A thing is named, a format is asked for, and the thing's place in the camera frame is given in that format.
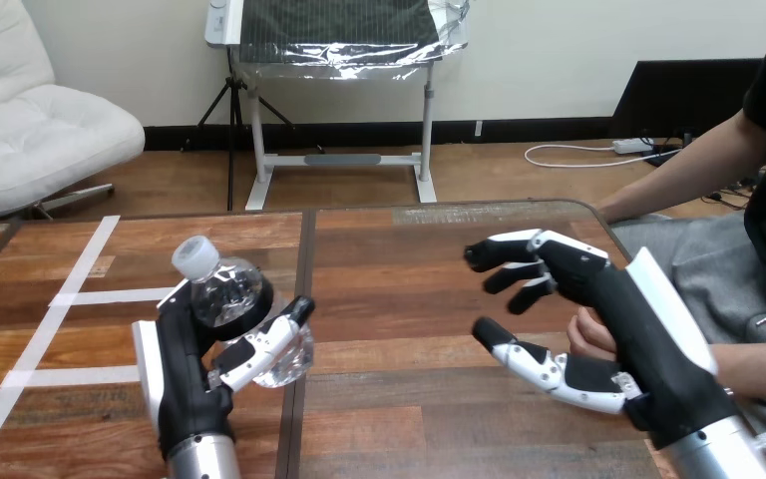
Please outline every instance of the white armchair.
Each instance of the white armchair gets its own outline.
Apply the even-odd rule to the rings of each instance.
[[[43,211],[112,185],[42,200],[127,161],[145,145],[139,121],[103,98],[54,83],[42,41],[20,0],[0,0],[0,217]]]

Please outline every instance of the tripod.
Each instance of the tripod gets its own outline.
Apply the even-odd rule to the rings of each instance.
[[[224,94],[227,93],[227,90],[230,90],[230,124],[227,127],[227,210],[231,212],[233,211],[233,132],[235,131],[236,126],[239,126],[239,130],[241,132],[247,132],[247,126],[242,122],[242,107],[239,99],[239,90],[247,91],[248,86],[241,78],[236,76],[236,72],[233,69],[233,59],[231,57],[230,47],[226,48],[226,52],[227,68],[230,71],[230,76],[224,79],[224,86],[221,88],[221,91],[218,92],[215,100],[212,101],[212,105],[209,106],[209,108],[206,110],[206,113],[204,113],[203,117],[201,117],[197,124],[197,128],[199,133],[203,132],[203,125],[206,123],[206,119],[209,118],[209,116],[212,114],[212,111],[215,110],[216,105],[218,105],[218,102],[220,102],[224,97]],[[306,135],[297,129],[295,124],[290,122],[288,118],[283,116],[282,113],[271,106],[271,104],[265,101],[265,99],[259,97],[259,103],[269,112],[273,113],[274,116],[283,122],[284,125],[289,127],[289,129],[292,131],[292,134],[299,135],[304,141],[315,145],[315,149],[318,150],[319,154],[325,153],[324,148],[322,148],[321,145],[307,138]],[[188,151],[191,148],[192,142],[189,138],[187,138],[187,142],[184,145],[183,150]]]

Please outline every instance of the wooden table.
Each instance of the wooden table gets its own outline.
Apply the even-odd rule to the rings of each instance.
[[[312,294],[318,304],[306,379],[234,398],[243,477],[659,477],[628,421],[552,401],[471,338],[474,319],[487,314],[525,340],[568,346],[572,304],[552,296],[511,316],[508,298],[481,293],[482,276],[461,260],[465,244],[529,228],[623,262],[592,211],[564,201],[8,230],[0,477],[165,476],[130,324],[156,318],[157,299],[179,281],[172,251],[197,234],[260,265],[284,295]]]

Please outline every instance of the electrical outlet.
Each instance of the electrical outlet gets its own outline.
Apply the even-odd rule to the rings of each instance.
[[[650,145],[653,145],[653,139],[651,138],[643,140],[641,138],[631,138],[629,140],[615,140],[612,142],[612,147],[615,148],[615,152],[619,155],[646,152],[647,150],[652,150]]]

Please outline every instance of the human hand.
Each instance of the human hand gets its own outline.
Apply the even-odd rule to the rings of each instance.
[[[571,354],[615,361],[615,340],[606,326],[591,317],[588,309],[580,307],[571,318],[568,337]]]

